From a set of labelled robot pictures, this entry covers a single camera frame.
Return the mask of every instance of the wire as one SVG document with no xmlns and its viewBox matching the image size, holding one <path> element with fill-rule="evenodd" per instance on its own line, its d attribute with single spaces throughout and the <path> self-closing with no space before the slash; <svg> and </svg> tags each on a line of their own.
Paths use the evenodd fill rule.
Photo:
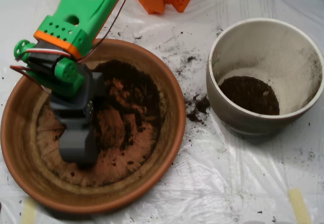
<svg viewBox="0 0 324 224">
<path fill-rule="evenodd" d="M 125 2 L 126 2 L 126 0 L 123 0 L 123 3 L 121 4 L 121 7 L 120 7 L 120 9 L 118 10 L 118 12 L 117 12 L 117 15 L 116 15 L 116 17 L 115 17 L 115 19 L 113 20 L 113 22 L 112 22 L 112 24 L 111 24 L 111 26 L 110 26 L 110 28 L 109 28 L 109 30 L 107 31 L 107 33 L 103 36 L 103 38 L 91 49 L 91 51 L 85 56 L 85 57 L 83 57 L 83 58 L 81 58 L 80 60 L 78 60 L 77 61 L 77 63 L 82 63 L 84 60 L 86 60 L 96 49 L 97 49 L 97 47 L 103 42 L 103 40 L 105 40 L 105 38 L 108 36 L 108 34 L 109 34 L 109 32 L 110 32 L 110 30 L 111 30 L 111 28 L 112 28 L 112 26 L 114 25 L 114 23 L 115 23 L 115 21 L 116 21 L 116 19 L 117 19 L 117 17 L 118 17 L 118 15 L 120 14 L 120 11 L 122 10 L 122 8 L 123 8 L 123 6 L 124 6 L 124 4 L 125 4 Z"/>
<path fill-rule="evenodd" d="M 25 71 L 35 71 L 34 69 L 28 68 L 28 67 L 24 67 L 24 66 L 14 66 L 14 65 L 10 65 L 10 68 L 20 74 L 22 74 L 23 76 L 26 76 L 28 79 L 30 79 L 31 81 L 35 82 L 37 85 L 39 85 L 47 94 L 50 94 L 46 88 L 44 86 L 42 86 L 37 80 L 35 80 L 32 76 L 30 76 L 29 74 L 27 74 Z"/>
<path fill-rule="evenodd" d="M 47 48 L 29 48 L 26 49 L 24 52 L 22 52 L 18 58 L 16 58 L 16 61 L 21 60 L 23 55 L 25 53 L 46 53 L 46 54 L 58 54 L 58 55 L 63 55 L 65 57 L 71 57 L 71 54 L 61 51 L 61 50 L 56 50 L 56 49 L 47 49 Z"/>
</svg>

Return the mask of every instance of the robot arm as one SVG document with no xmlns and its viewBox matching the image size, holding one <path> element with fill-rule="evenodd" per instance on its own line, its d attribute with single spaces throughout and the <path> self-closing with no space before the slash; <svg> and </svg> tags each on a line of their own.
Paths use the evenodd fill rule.
<svg viewBox="0 0 324 224">
<path fill-rule="evenodd" d="M 75 62 L 92 50 L 93 40 L 117 2 L 61 0 L 55 14 L 48 15 L 35 32 L 37 44 L 21 40 L 16 45 L 16 60 L 27 64 L 23 74 L 62 97 L 75 97 L 85 81 Z"/>
<path fill-rule="evenodd" d="M 52 91 L 50 107 L 56 119 L 65 125 L 59 139 L 59 152 L 66 162 L 79 165 L 97 162 L 92 101 L 105 95 L 105 82 L 102 73 L 91 72 L 78 62 L 91 54 L 108 35 L 110 29 L 93 46 L 117 2 L 61 0 L 55 14 L 48 15 L 35 32 L 37 44 L 21 40 L 14 49 L 16 60 L 22 60 L 27 67 L 11 68 Z"/>
</svg>

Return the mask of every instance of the clear plastic sheet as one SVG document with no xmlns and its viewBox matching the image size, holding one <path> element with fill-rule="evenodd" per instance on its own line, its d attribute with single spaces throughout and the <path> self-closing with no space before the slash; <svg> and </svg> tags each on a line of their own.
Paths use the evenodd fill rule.
<svg viewBox="0 0 324 224">
<path fill-rule="evenodd" d="M 0 113 L 20 78 L 9 70 L 13 48 L 33 33 L 59 0 L 0 0 Z M 101 37 L 116 15 L 112 13 Z M 147 15 L 127 0 L 110 38 L 129 41 L 160 57 L 187 99 L 206 94 L 206 63 L 217 35 L 236 21 L 280 19 L 297 26 L 324 51 L 324 0 L 191 0 Z M 34 223 L 297 223 L 288 190 L 302 192 L 312 223 L 324 222 L 324 98 L 280 134 L 251 143 L 231 135 L 212 110 L 187 120 L 174 164 L 145 196 L 111 214 L 78 218 L 36 206 Z M 188 105 L 187 112 L 192 110 Z M 0 155 L 0 223 L 22 223 L 27 195 Z"/>
</svg>

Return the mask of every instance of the terracotta pot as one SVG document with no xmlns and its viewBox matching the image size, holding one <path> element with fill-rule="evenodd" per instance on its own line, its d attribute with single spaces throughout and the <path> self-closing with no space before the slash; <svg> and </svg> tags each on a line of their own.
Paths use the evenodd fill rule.
<svg viewBox="0 0 324 224">
<path fill-rule="evenodd" d="M 23 77 L 8 99 L 1 124 L 5 163 L 17 184 L 47 207 L 93 214 L 125 206 L 163 176 L 179 150 L 185 104 L 169 68 L 147 50 L 118 40 L 105 40 L 85 63 L 93 69 L 111 60 L 150 75 L 161 98 L 162 120 L 157 142 L 147 137 L 129 148 L 112 146 L 101 151 L 91 169 L 78 169 L 60 158 L 58 138 L 64 128 L 54 118 L 47 106 L 48 95 L 40 87 Z"/>
</svg>

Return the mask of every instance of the gray 3d-printed part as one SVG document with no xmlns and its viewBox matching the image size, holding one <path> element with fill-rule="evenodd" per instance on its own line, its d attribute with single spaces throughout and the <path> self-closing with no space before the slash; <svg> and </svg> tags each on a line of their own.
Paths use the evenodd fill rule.
<svg viewBox="0 0 324 224">
<path fill-rule="evenodd" d="M 72 100 L 51 95 L 50 107 L 56 119 L 66 126 L 59 142 L 59 152 L 65 162 L 91 165 L 97 162 L 98 153 L 91 125 L 95 96 L 105 95 L 102 73 L 91 73 L 85 65 L 78 65 L 85 82 Z"/>
</svg>

